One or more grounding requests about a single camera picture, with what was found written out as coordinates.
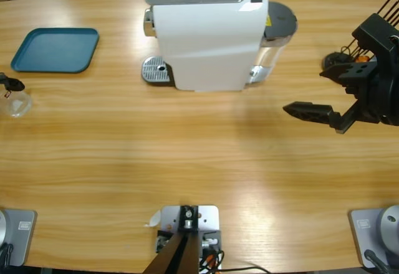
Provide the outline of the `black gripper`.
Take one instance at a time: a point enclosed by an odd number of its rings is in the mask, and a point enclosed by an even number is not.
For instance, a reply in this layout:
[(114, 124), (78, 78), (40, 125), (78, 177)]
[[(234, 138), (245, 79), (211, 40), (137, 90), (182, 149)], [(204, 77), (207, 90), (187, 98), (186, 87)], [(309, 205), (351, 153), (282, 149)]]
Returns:
[(343, 114), (330, 105), (292, 102), (283, 107), (302, 121), (329, 125), (344, 134), (356, 121), (398, 126), (398, 66), (380, 68), (377, 62), (335, 64), (319, 74), (345, 87), (356, 102)]

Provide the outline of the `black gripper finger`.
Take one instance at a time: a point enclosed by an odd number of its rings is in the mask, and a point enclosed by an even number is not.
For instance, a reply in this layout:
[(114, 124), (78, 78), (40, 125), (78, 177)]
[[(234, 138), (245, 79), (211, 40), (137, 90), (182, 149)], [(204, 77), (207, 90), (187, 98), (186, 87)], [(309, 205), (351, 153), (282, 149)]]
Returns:
[(8, 91), (23, 91), (25, 85), (16, 78), (8, 77), (4, 72), (0, 73), (0, 84)]

